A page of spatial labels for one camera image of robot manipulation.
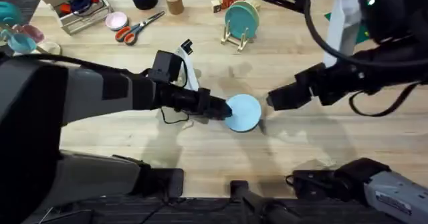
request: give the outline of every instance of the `black cable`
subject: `black cable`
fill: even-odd
[[[224,211],[224,209],[226,209],[230,204],[232,204],[232,201],[228,200],[228,202],[226,202],[225,204],[212,209],[190,209],[190,208],[188,209],[188,208],[183,208],[183,207],[178,207],[176,205],[173,205],[164,199],[161,199],[161,200],[164,203],[164,205],[166,205],[167,207],[170,207],[177,211],[191,212],[191,213],[214,213],[214,212]]]
[[[164,207],[166,207],[165,204],[160,205],[155,210],[153,210],[151,213],[149,213],[139,224],[144,224],[146,221],[148,221],[154,214],[158,213],[160,210],[162,210]]]
[[[54,55],[54,54],[48,54],[48,53],[39,53],[39,54],[23,54],[23,55],[17,55],[11,57],[13,60],[20,60],[20,59],[27,59],[27,60],[51,60],[51,61],[58,61],[58,62],[67,62],[71,64],[77,64],[80,66],[83,66],[85,68],[91,69],[91,70],[105,70],[110,72],[116,72],[121,74],[132,74],[127,69],[117,69],[109,66],[103,66],[101,64],[95,64],[92,62],[88,62],[85,60],[79,60],[76,58],[66,57],[62,55]]]
[[[346,61],[355,65],[360,66],[372,66],[372,67],[385,67],[385,68],[399,68],[399,67],[411,67],[411,66],[428,66],[428,60],[413,60],[408,62],[369,62],[364,60],[358,60],[350,56],[344,55],[339,51],[335,50],[326,43],[321,35],[316,31],[312,16],[310,14],[311,0],[305,0],[304,15],[306,25],[308,26],[309,32],[314,41],[327,53],[336,57],[339,60]]]
[[[402,104],[403,102],[407,99],[407,97],[409,97],[409,94],[419,85],[420,83],[414,83],[414,84],[410,84],[408,85],[399,95],[399,97],[395,100],[395,102],[386,110],[377,113],[377,114],[366,114],[361,112],[354,103],[354,99],[355,97],[357,97],[359,94],[363,93],[363,91],[360,91],[358,93],[353,94],[350,98],[349,98],[349,106],[350,108],[356,113],[359,114],[361,116],[368,116],[368,117],[383,117],[383,116],[387,116],[388,114],[394,112],[395,110],[397,110]]]
[[[185,69],[186,80],[185,80],[185,83],[183,84],[183,86],[181,86],[182,88],[184,88],[187,85],[187,80],[189,79],[189,72],[188,72],[188,69],[187,69],[187,64],[185,62],[183,62],[183,65],[184,65],[184,69]],[[162,107],[160,107],[160,110],[161,110],[160,113],[162,114],[163,122],[165,124],[176,124],[176,123],[180,123],[180,122],[187,122],[189,120],[189,118],[190,118],[190,115],[186,114],[187,117],[185,119],[176,120],[176,121],[173,121],[173,122],[168,122],[167,119],[165,118],[165,113],[163,112]]]
[[[181,203],[188,201],[188,199],[184,198],[184,199],[182,199],[182,201],[177,201],[175,203],[176,205],[174,205],[174,203],[169,202],[170,198],[168,195],[168,190],[165,187],[165,184],[162,182],[161,179],[158,179],[158,184],[162,187],[161,190],[163,192],[163,196],[160,198],[160,201],[162,201],[162,203],[165,206],[170,207],[172,209],[175,209],[177,211],[190,212],[190,213],[213,213],[213,212],[223,211],[233,202],[231,199],[229,199],[228,202],[226,202],[225,204],[223,204],[219,207],[212,208],[212,209],[187,209],[187,208],[183,208],[183,207],[178,207],[177,205],[180,205]]]
[[[173,121],[173,122],[168,122],[166,119],[165,119],[165,113],[163,112],[163,109],[162,109],[162,107],[160,107],[160,113],[162,113],[162,119],[163,119],[163,122],[165,123],[165,124],[176,124],[176,123],[180,123],[180,122],[186,122],[186,121],[188,121],[189,120],[189,118],[190,118],[190,116],[188,115],[188,114],[186,114],[187,115],[187,117],[186,118],[184,118],[184,119],[181,119],[181,120],[176,120],[176,121]]]

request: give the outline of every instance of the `wooden tabletop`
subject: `wooden tabletop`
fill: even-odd
[[[132,23],[167,11],[165,0],[150,11],[139,11],[131,0],[109,2]],[[261,2],[257,37],[238,53],[236,45],[220,44],[224,12],[212,13],[211,0],[183,2],[183,14],[167,13],[155,21],[134,47],[117,43],[103,23],[70,37],[44,3],[31,23],[58,42],[66,56],[133,72],[151,67],[159,49],[175,51],[191,39],[200,85],[222,98],[240,93],[258,98],[263,106],[260,128],[239,134],[220,121],[166,125],[158,110],[128,111],[69,124],[62,131],[63,149],[119,154],[152,166],[182,168],[186,197],[227,197],[228,184],[236,179],[249,181],[253,191],[267,197],[292,197],[284,176],[293,170],[336,168],[363,156],[428,185],[427,87],[419,87],[402,108],[384,118],[357,116],[347,98],[330,107],[315,99],[299,110],[274,112],[266,104],[267,93],[322,60],[322,50],[310,37],[303,15]],[[323,15],[333,0],[312,2],[314,22],[325,36],[328,22]],[[364,43],[358,48],[370,46]],[[361,96],[357,104],[366,112],[378,112],[402,89],[395,86],[376,96]],[[175,117],[167,114],[170,120]]]

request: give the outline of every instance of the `light blue plate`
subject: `light blue plate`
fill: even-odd
[[[254,37],[258,24],[251,10],[241,5],[232,5],[226,12],[225,24],[230,20],[229,30],[233,37],[241,38],[248,27],[247,38]]]
[[[226,101],[233,115],[225,119],[227,127],[236,132],[246,132],[259,123],[261,106],[259,101],[248,94],[238,94]]]

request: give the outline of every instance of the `wooden cup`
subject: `wooden cup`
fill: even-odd
[[[185,10],[183,0],[167,0],[168,10],[173,15],[178,15]]]

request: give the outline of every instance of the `pink bowl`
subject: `pink bowl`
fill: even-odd
[[[128,17],[123,12],[114,12],[107,15],[105,23],[109,29],[117,31],[126,26]]]

